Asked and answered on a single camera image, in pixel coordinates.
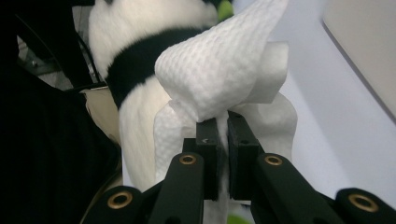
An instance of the stuffed animal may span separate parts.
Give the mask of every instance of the stuffed animal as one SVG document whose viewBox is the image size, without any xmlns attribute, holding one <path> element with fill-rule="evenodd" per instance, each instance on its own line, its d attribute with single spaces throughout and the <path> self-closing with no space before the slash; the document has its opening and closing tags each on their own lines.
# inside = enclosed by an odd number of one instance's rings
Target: stuffed animal
<svg viewBox="0 0 396 224">
<path fill-rule="evenodd" d="M 232 15 L 221 0 L 96 1 L 90 47 L 119 110 L 122 153 L 138 189 L 155 183 L 153 122 L 170 99 L 154 76 L 157 58 Z"/>
</svg>

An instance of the black cable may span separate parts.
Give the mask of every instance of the black cable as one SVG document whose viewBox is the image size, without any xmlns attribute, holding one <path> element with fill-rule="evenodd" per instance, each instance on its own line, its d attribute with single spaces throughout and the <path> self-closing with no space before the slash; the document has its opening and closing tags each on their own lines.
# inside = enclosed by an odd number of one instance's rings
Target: black cable
<svg viewBox="0 0 396 224">
<path fill-rule="evenodd" d="M 91 51 L 88 49 L 88 47 L 87 47 L 87 45 L 85 44 L 84 40 L 82 40 L 81 36 L 78 34 L 77 31 L 76 31 L 76 35 L 77 35 L 77 37 L 78 37 L 79 43 L 82 45 L 82 47 L 85 49 L 85 51 L 87 51 L 88 59 L 89 59 L 90 62 L 91 62 L 92 69 L 93 69 L 93 72 L 95 73 L 96 80 L 97 80 L 98 82 L 100 82 L 99 72 L 98 72 L 98 70 L 96 70 L 96 66 L 95 66 L 95 63 L 93 62 L 93 57 L 92 57 Z"/>
</svg>

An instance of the white paper towel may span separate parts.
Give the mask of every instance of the white paper towel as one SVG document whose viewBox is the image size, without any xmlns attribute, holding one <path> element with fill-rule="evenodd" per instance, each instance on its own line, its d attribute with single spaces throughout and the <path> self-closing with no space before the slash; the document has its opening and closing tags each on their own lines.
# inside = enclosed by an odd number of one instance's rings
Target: white paper towel
<svg viewBox="0 0 396 224">
<path fill-rule="evenodd" d="M 287 74 L 289 48 L 286 43 L 266 45 L 287 3 L 258 0 L 209 31 L 169 48 L 157 60 L 156 76 L 172 100 L 154 121 L 156 182 L 164 179 L 170 161 L 181 152 L 183 139 L 195 137 L 196 122 L 217 118 L 221 142 L 228 148 L 228 109 L 246 117 L 264 150 L 290 159 L 297 116 L 278 93 Z M 227 164 L 222 173 L 219 200 L 205 202 L 204 223 L 226 222 Z"/>
</svg>

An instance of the panda's body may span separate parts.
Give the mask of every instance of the panda's body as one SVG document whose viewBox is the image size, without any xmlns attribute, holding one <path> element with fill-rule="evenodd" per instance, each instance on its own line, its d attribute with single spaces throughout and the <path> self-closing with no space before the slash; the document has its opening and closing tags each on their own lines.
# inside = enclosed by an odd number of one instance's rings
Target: panda's body
<svg viewBox="0 0 396 224">
<path fill-rule="evenodd" d="M 154 118 L 170 100 L 154 76 L 155 62 L 216 23 L 214 5 L 203 0 L 97 0 L 92 9 L 93 58 L 119 109 L 123 155 L 140 190 L 155 183 Z"/>
</svg>

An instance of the black stripe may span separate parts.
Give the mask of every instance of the black stripe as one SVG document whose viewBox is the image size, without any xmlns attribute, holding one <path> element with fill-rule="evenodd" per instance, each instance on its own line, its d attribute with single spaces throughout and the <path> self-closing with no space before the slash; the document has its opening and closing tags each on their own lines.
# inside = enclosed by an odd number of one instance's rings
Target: black stripe
<svg viewBox="0 0 396 224">
<path fill-rule="evenodd" d="M 201 29 L 173 29 L 149 36 L 123 50 L 108 68 L 106 83 L 117 108 L 128 93 L 154 74 L 157 58 L 168 47 L 200 34 Z"/>
</svg>

